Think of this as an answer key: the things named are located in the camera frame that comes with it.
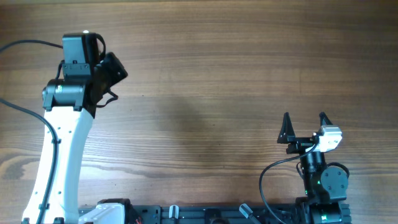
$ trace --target tabletop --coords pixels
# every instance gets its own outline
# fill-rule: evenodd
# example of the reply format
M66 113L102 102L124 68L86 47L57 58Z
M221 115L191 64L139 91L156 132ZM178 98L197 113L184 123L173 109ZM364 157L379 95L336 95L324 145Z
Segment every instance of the tabletop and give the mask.
M136 1L0 5L0 45L101 34L129 76L99 109L81 165L79 205L258 203L288 111L297 136L324 111L343 132L327 162L350 169L353 223L398 218L398 5L393 1ZM43 114L62 50L0 55L0 97ZM0 223L22 218L44 126L0 105ZM272 203L304 196L296 161L271 169Z

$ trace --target wooden surface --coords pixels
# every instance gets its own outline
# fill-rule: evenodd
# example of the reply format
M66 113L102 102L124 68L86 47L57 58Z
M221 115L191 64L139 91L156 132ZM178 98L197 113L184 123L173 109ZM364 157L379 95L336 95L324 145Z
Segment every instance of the wooden surface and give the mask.
M351 171L353 223L398 218L398 10L392 2L231 1L0 7L0 44L61 43L100 33L129 76L98 110L78 201L260 203L261 170L288 157L325 111L343 130L326 155ZM43 114L41 92L62 51L20 45L0 55L0 97ZM44 126L0 105L0 223L18 223L32 192ZM296 162L264 178L270 202L303 196Z

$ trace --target wood grain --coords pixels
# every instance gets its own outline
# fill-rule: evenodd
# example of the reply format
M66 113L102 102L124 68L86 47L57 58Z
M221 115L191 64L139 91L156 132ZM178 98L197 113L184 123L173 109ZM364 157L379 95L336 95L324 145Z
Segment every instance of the wood grain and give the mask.
M79 204L260 203L257 181L286 158L283 113L297 135L325 111L343 130L328 162L351 171L353 223L398 218L398 10L394 2L206 1L0 6L0 44L61 43L100 33L129 72L120 100L98 110ZM0 55L0 96L43 113L59 49ZM0 105L0 223L17 223L37 173L44 128ZM295 163L265 177L270 202L303 196Z

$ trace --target wooden table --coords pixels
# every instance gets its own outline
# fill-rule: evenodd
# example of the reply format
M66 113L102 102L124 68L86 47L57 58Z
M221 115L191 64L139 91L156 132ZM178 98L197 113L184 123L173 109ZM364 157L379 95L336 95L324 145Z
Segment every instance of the wooden table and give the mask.
M97 111L78 201L260 203L258 178L288 157L283 113L298 136L325 111L343 130L326 155L351 171L353 223L398 218L398 10L368 1L175 1L0 6L0 44L101 34L129 72ZM0 56L0 97L43 114L62 51ZM0 222L18 223L32 193L44 126L0 105ZM296 162L264 178L270 202L304 196Z

